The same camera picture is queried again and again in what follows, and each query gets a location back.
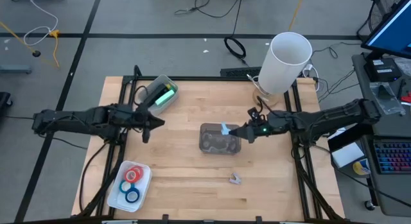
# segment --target wooden tabletop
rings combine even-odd
[[[121,81],[122,77],[106,78],[100,105],[118,102]],[[138,81],[137,86],[149,83]],[[166,124],[151,132],[149,143],[142,143],[141,134],[129,132],[125,160],[150,166],[153,176],[142,209],[133,213],[116,210],[115,218],[159,220],[163,214],[169,214],[171,220],[255,220],[262,216],[264,221],[303,221],[289,133],[260,137],[254,144],[241,140],[241,151],[233,156],[208,155],[199,150],[202,123],[225,121],[241,126],[248,121],[247,110],[256,106],[252,100],[253,84],[176,84],[179,98],[159,115]],[[298,86],[302,109],[318,111],[313,80],[298,79]],[[284,99],[273,109],[286,110]],[[102,144],[99,137],[91,137],[85,163]],[[320,140],[319,145],[328,147],[325,140]],[[107,150],[91,162],[86,172],[83,205],[100,188]],[[337,214],[344,216],[329,154],[315,148],[310,151],[319,191]],[[234,172],[241,177],[241,185],[229,183]],[[78,194],[72,213],[79,213]]]

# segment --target computer monitor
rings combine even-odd
[[[400,0],[384,18],[361,45],[372,50],[368,58],[381,58],[384,53],[411,58],[411,0]]]

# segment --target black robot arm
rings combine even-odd
[[[355,99],[346,105],[313,113],[271,111],[267,119],[255,107],[248,113],[251,117],[248,123],[231,130],[230,135],[253,143],[257,137],[290,131],[299,138],[301,144],[307,146],[315,144],[322,134],[354,123],[374,124],[381,117],[375,103],[366,99]]]
[[[146,107],[132,110],[128,105],[112,104],[90,108],[82,112],[43,110],[34,114],[32,129],[36,134],[66,131],[80,134],[98,135],[105,141],[118,139],[118,128],[139,129],[143,132],[143,142],[150,138],[150,130],[164,124],[154,117]]]

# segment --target black floor stripe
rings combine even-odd
[[[23,38],[25,33],[16,33],[16,35],[20,38]],[[31,33],[30,35],[28,35],[28,38],[42,38],[45,36],[45,33]],[[0,33],[0,37],[14,37],[12,34],[10,33]],[[59,33],[58,34],[59,38],[82,38],[83,37],[83,33]]]
[[[33,33],[30,37],[41,38],[44,33]],[[224,39],[231,34],[125,34],[125,33],[90,33],[87,38],[100,39]],[[276,34],[235,34],[237,39],[272,39]],[[356,35],[304,35],[309,40],[359,40]],[[0,33],[0,37],[13,37],[9,33]],[[61,33],[60,38],[82,38],[82,33]]]
[[[82,39],[80,40],[76,54],[74,55],[73,63],[71,64],[69,74],[67,75],[66,82],[64,84],[62,93],[60,95],[60,99],[58,100],[58,103],[57,103],[56,110],[62,110],[64,107],[64,103],[66,102],[71,82],[73,81],[74,74],[76,72],[78,63],[80,61],[80,57],[84,50],[85,41],[87,40],[87,36],[90,32],[92,22],[96,16],[96,12],[97,12],[100,1],[101,0],[94,0],[94,4],[92,6],[89,19],[87,20],[87,24],[84,28]],[[46,157],[50,149],[52,137],[53,135],[47,135],[46,139],[43,142],[39,157],[37,158],[33,173],[31,174],[30,181],[28,182],[26,192],[24,193],[22,202],[20,203],[20,207],[19,207],[19,210],[17,211],[17,215],[15,217],[14,222],[24,221],[24,217],[26,216],[28,207],[30,205],[31,198],[33,197],[33,193],[35,191],[37,182],[39,181],[39,176],[41,174],[44,162],[46,161]]]

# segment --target gray floor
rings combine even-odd
[[[204,10],[221,14],[234,0],[211,0]],[[62,33],[82,33],[94,0],[37,0],[59,18]],[[243,0],[237,33],[271,34],[288,29],[298,0]],[[293,25],[303,35],[354,35],[367,16],[369,0],[304,0]],[[222,19],[199,13],[174,16],[174,11],[193,6],[193,0],[101,0],[91,33],[230,33],[235,13]],[[16,32],[36,26],[52,26],[53,18],[44,15],[27,0],[13,3],[0,0],[0,21]],[[11,38],[0,38],[0,63],[30,64],[31,75],[1,75],[0,91],[13,94],[14,106],[9,115],[32,116],[45,108],[54,109],[80,39],[59,39],[58,59],[54,69],[33,58],[30,52]],[[267,52],[264,39],[240,40],[247,48],[247,62],[260,66]],[[339,40],[311,40],[313,49],[322,49]],[[53,39],[36,47],[52,60]],[[335,46],[339,55],[333,59],[327,51],[316,53],[312,60],[320,77],[330,84],[352,69],[351,55],[359,46]],[[242,67],[242,63],[225,49],[222,39],[88,39],[69,91],[65,110],[82,110],[98,104],[106,76],[132,74],[137,64],[144,75],[168,74],[218,76],[221,68]],[[355,75],[341,88],[357,83]],[[318,95],[324,93],[322,85]],[[329,108],[361,97],[359,87],[331,95],[320,105]],[[5,119],[0,125],[0,222],[14,220],[24,190],[42,145],[33,135],[31,123]],[[89,137],[57,134],[73,143],[87,146]],[[85,151],[53,141],[39,178],[26,221],[66,218],[71,213],[85,157]],[[369,199],[368,190],[337,174],[347,218],[369,223],[410,223],[410,218],[384,216],[378,209],[369,212],[362,205]]]

